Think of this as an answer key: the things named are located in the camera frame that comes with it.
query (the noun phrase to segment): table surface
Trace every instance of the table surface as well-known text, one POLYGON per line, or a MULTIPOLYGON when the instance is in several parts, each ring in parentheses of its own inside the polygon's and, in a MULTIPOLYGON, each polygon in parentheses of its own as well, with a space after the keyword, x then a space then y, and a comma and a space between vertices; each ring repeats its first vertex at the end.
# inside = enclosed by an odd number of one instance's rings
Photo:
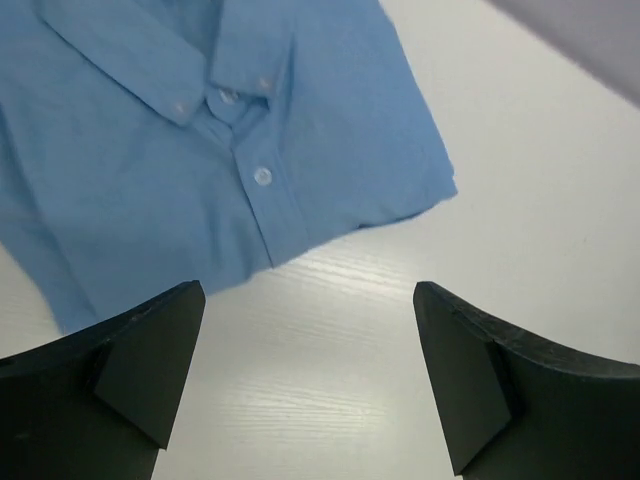
MULTIPOLYGON (((640 362, 640 111, 473 0, 387 0, 460 195, 208 300, 154 480, 447 480, 412 309, 434 280, 640 362)), ((58 336, 0 252, 0 356, 58 336)))

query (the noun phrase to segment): white surface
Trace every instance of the white surface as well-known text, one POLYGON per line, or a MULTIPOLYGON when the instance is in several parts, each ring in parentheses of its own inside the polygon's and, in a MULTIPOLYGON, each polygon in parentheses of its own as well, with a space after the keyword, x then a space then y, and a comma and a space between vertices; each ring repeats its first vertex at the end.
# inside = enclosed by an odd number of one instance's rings
MULTIPOLYGON (((436 280, 640 361, 640 111, 490 6, 389 0, 460 196, 209 300, 154 480, 449 480, 411 296, 436 280)), ((0 256, 0 355, 55 338, 0 256)))

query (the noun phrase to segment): clothing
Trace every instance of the clothing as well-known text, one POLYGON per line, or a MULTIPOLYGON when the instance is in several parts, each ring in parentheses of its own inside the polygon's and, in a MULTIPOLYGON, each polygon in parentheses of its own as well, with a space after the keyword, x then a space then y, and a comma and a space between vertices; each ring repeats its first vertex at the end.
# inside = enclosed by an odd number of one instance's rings
POLYGON ((0 240, 65 331, 456 193, 375 0, 4 0, 0 240))

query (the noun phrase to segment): shirt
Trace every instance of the shirt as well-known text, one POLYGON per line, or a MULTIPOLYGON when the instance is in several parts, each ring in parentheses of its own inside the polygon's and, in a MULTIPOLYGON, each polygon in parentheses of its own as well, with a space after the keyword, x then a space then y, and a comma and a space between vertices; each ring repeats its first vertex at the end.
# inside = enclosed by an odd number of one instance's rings
POLYGON ((3 0, 0 240, 65 332, 456 193, 376 0, 3 0))

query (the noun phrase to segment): blue shirt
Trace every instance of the blue shirt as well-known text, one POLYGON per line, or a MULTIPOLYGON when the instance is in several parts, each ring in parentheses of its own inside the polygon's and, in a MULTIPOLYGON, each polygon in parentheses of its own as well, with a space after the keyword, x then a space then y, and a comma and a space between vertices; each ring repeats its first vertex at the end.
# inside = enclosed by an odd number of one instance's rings
POLYGON ((456 193, 376 0, 3 0, 0 240, 70 332, 456 193))

